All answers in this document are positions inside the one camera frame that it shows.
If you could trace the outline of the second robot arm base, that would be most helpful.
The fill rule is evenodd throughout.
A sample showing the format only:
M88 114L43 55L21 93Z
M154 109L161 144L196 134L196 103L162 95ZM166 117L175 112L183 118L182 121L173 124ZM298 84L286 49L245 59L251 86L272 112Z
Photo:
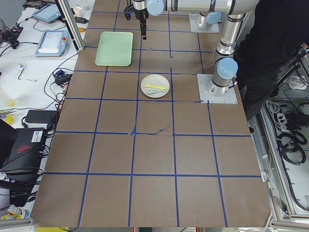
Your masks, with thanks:
M197 25L201 28L205 28L211 25L214 25L221 21L222 13L221 12L200 12L197 17Z

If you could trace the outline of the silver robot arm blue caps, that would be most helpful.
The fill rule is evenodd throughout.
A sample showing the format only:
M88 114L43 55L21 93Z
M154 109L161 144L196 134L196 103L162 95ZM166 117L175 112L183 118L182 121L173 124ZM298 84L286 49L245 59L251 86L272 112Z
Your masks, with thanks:
M211 95L221 97L229 90L229 84L238 70L233 54L241 25L246 13L257 4L257 0L128 0L124 13L127 20L131 19L132 12L135 13L144 40L147 39L146 20L149 15L158 16L163 11L226 13L221 40L214 50L214 75L206 84L206 90Z

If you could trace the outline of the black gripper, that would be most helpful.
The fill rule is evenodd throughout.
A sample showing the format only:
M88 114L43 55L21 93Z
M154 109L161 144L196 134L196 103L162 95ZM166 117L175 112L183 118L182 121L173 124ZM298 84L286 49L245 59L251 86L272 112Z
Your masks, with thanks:
M137 10L134 9L135 18L140 21L140 32L142 39L147 39L147 23L146 20L148 18L148 11L147 9Z

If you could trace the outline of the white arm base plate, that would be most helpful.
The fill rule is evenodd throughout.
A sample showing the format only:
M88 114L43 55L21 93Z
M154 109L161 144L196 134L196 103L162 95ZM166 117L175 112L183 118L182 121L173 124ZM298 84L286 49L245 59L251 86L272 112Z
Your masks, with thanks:
M229 85L218 87L212 81L213 74L197 74L200 101L202 103L237 104L232 79Z

